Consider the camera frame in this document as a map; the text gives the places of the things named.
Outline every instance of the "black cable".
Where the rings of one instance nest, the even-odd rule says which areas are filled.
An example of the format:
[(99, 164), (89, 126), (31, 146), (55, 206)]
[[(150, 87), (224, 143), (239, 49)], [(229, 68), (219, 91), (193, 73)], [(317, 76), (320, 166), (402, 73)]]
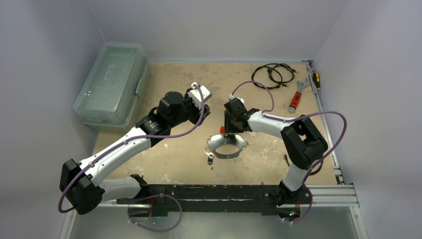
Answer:
[[(283, 81), (283, 76), (281, 75), (281, 73), (279, 71), (276, 70), (277, 67), (283, 67), (284, 69), (286, 69), (288, 72), (290, 72), (292, 74), (292, 77), (290, 78), (290, 80), (288, 81)], [(287, 86), (286, 83), (291, 82), (292, 80), (294, 80), (295, 78), (295, 73), (297, 73), (297, 71), (295, 69), (293, 69), (292, 67), (290, 67), (289, 65), (285, 64), (285, 63), (270, 63), (270, 64), (266, 64), (263, 66), (260, 66), (258, 68), (255, 69), (255, 71), (252, 73), (251, 79), (252, 81), (254, 80), (255, 77), (255, 73), (257, 73), (259, 70), (261, 70), (262, 68), (267, 68), (267, 72), (268, 72), (268, 77), (270, 78), (270, 80), (274, 83), (277, 83), (276, 86), (273, 87), (267, 87), (269, 90), (272, 89), (276, 89), (276, 88), (280, 88), (281, 86)], [(280, 76), (280, 81), (276, 81), (273, 77), (273, 71), (277, 72), (277, 74)], [(255, 86), (259, 87), (259, 88), (264, 88), (256, 83), (253, 83)]]
[(289, 161), (287, 160), (287, 155), (284, 155), (284, 160), (286, 161), (287, 165), (290, 167), (290, 163), (289, 163)]

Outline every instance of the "plastic storage box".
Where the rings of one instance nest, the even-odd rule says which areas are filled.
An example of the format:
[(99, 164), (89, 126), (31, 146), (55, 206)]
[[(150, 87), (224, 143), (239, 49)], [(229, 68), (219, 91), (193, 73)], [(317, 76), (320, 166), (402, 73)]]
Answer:
[(136, 124), (149, 79), (142, 46), (106, 43), (73, 109), (96, 130), (125, 133)]

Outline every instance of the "wooden table surface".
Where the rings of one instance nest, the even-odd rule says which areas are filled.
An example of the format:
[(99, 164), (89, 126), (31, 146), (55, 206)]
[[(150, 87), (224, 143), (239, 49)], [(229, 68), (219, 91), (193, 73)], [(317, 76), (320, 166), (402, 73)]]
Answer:
[[(207, 164), (206, 145), (211, 135), (219, 134), (224, 125), (224, 104), (233, 89), (244, 81), (249, 81), (253, 71), (262, 64), (243, 63), (152, 63), (151, 80), (142, 105), (139, 119), (147, 115), (151, 108), (158, 106), (159, 100), (168, 91), (182, 94), (192, 82), (206, 86), (212, 93), (207, 104), (211, 114), (205, 122), (192, 133), (175, 139), (165, 139), (153, 148), (142, 152), (116, 169), (108, 179), (122, 178), (131, 174), (144, 175), (150, 183), (161, 184), (279, 184), (286, 175), (288, 165), (284, 160), (287, 154), (283, 141), (263, 133), (247, 132), (240, 134), (250, 145), (234, 159), (214, 158), (213, 165)], [(287, 111), (295, 94), (298, 83), (308, 76), (303, 64), (292, 64), (299, 74), (288, 87), (273, 89), (275, 109), (272, 115), (297, 117), (318, 111), (311, 86), (305, 88), (295, 113)], [(284, 79), (290, 79), (290, 73), (278, 68)], [(266, 86), (275, 83), (262, 69), (255, 75), (255, 80)], [(245, 106), (260, 110), (271, 108), (271, 99), (264, 89), (253, 84), (246, 84), (235, 94), (245, 99)], [(313, 117), (317, 128), (323, 131), (320, 117)], [(185, 122), (172, 130), (179, 134), (189, 130), (193, 124)], [(97, 153), (122, 137), (122, 134), (100, 132), (94, 153)], [(337, 184), (328, 157), (321, 171), (307, 180), (310, 185)]]

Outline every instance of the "white wall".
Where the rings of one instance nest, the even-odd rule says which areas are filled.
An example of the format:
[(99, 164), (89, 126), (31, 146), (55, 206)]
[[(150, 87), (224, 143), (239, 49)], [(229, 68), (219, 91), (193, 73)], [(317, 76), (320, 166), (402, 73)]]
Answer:
[(88, 0), (107, 40), (157, 60), (309, 60), (345, 0)]
[(350, 125), (337, 155), (374, 239), (421, 237), (421, 42), (420, 0), (348, 0), (315, 58), (324, 108)]
[(0, 1), (0, 238), (57, 238), (61, 166), (96, 133), (72, 106), (103, 44), (85, 0)]

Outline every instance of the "container lid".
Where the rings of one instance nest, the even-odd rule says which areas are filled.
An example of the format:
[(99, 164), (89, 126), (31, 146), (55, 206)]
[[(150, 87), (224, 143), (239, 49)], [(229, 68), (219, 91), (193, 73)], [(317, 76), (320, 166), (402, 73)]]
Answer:
[(138, 52), (139, 48), (133, 46), (106, 46), (88, 76), (75, 109), (114, 113)]

